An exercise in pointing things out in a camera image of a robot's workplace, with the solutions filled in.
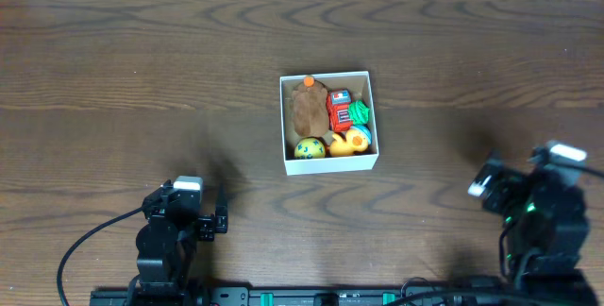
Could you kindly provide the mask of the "yellow ball with blue letters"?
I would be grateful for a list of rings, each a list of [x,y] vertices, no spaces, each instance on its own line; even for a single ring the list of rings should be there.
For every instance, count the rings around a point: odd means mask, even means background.
[[[294,157],[297,160],[323,159],[326,153],[323,142],[314,137],[300,140],[294,149]]]

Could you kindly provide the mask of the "yellow rubber duck blue hat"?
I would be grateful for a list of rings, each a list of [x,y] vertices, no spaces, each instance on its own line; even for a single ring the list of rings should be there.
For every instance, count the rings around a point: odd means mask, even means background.
[[[372,134],[366,126],[352,126],[344,134],[334,132],[329,145],[332,157],[348,157],[364,152],[372,144]]]

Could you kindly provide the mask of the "green round plastic toy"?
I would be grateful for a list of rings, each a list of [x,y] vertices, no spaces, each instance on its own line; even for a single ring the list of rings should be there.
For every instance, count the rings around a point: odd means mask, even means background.
[[[348,115],[354,125],[366,125],[369,122],[370,112],[362,100],[352,102],[348,106]]]

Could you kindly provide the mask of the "brown plush toy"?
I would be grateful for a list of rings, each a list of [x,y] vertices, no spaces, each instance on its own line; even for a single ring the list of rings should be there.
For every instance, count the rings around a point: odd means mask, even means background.
[[[292,93],[294,131],[302,138],[322,137],[329,131],[326,86],[305,76]]]

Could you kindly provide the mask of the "red toy car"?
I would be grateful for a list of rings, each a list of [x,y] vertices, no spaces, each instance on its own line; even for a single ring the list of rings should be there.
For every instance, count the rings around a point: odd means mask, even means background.
[[[346,89],[329,92],[327,95],[327,113],[330,129],[343,132],[353,126],[348,108],[352,103],[350,92]]]

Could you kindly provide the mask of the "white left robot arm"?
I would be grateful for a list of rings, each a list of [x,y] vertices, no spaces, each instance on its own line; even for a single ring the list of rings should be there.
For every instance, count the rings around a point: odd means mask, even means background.
[[[228,229],[224,187],[206,188],[199,177],[180,176],[148,195],[142,212],[147,224],[136,237],[142,294],[193,298],[189,273],[197,244]]]

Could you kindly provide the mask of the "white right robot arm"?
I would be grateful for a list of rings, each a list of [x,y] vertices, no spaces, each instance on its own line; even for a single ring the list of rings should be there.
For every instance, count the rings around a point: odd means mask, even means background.
[[[577,269],[590,231],[584,192],[577,185],[586,156],[564,156],[544,147],[533,152],[529,173],[491,154],[468,188],[482,208],[503,218],[500,272],[515,291],[534,298],[596,305],[596,293]]]

